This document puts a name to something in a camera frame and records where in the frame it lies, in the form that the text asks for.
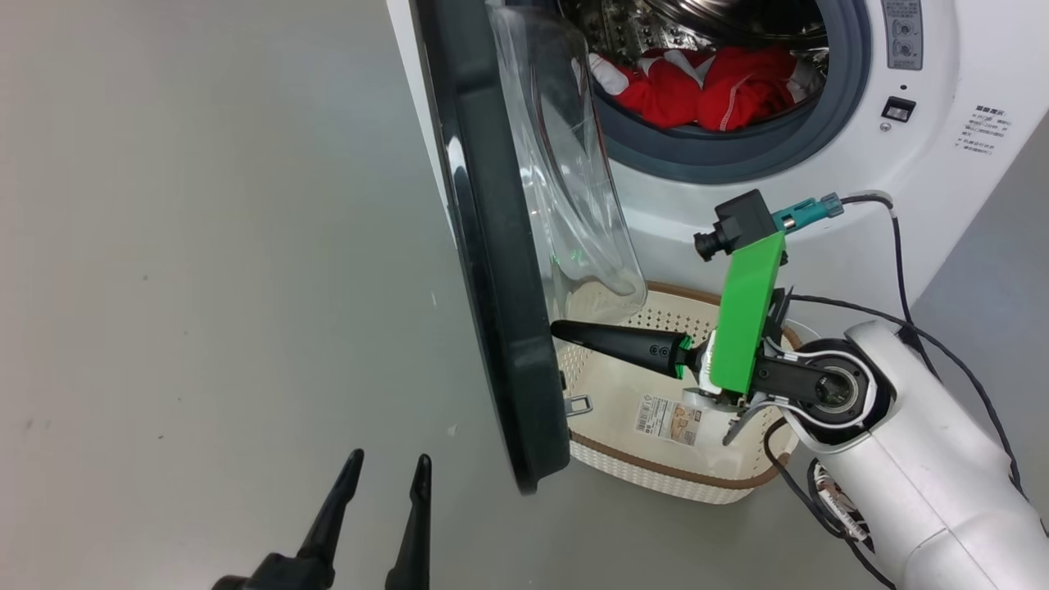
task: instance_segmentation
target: teal connector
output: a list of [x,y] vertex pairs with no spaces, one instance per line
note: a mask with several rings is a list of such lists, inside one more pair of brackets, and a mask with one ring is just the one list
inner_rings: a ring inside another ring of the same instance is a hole
[[841,207],[841,199],[837,193],[831,193],[819,202],[815,198],[807,198],[797,205],[780,209],[772,214],[772,220],[782,232],[794,233],[797,230],[815,224],[828,217],[837,217],[844,213]]

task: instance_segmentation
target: open door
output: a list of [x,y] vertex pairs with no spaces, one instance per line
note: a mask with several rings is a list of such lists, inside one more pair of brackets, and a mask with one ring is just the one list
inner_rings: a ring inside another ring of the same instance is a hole
[[481,0],[416,0],[450,216],[517,485],[569,461],[550,322],[615,323],[646,290],[594,114],[582,35]]

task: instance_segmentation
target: laundry basket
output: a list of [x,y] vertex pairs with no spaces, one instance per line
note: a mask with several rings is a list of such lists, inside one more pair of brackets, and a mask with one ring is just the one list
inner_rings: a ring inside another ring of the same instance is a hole
[[[702,342],[716,325],[719,303],[713,295],[649,282],[645,305],[621,325],[685,332]],[[790,349],[800,345],[789,329],[784,340]],[[721,439],[736,414],[686,392],[697,386],[691,375],[684,381],[672,379],[569,343],[559,349],[558,362],[565,398],[585,408],[569,413],[571,452],[591,467],[708,504],[736,502],[775,478],[762,441],[782,416],[777,408],[756,416],[724,446]],[[695,431],[689,436],[679,430],[684,438],[676,440],[666,433],[662,437],[652,433],[654,414],[667,408],[672,414],[679,412],[677,407],[682,415],[688,413],[694,421],[689,427]],[[790,428],[780,428],[770,440],[780,462],[790,458],[796,445]]]

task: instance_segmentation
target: gray floor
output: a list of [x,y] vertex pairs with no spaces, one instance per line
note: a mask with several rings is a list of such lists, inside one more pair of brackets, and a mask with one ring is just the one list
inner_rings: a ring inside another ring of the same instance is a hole
[[[336,588],[382,587],[421,451],[433,588],[879,587],[778,481],[713,507],[572,464],[517,493],[381,0],[58,4],[0,18],[0,587],[250,572],[355,446]],[[1047,153],[1043,126],[915,312],[1045,509]]]

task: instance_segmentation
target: laundry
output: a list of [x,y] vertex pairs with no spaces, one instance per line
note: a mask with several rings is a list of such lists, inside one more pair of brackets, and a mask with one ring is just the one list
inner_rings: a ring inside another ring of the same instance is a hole
[[822,86],[811,64],[779,46],[650,49],[633,70],[597,54],[588,60],[605,92],[660,128],[694,123],[710,131],[742,129]]

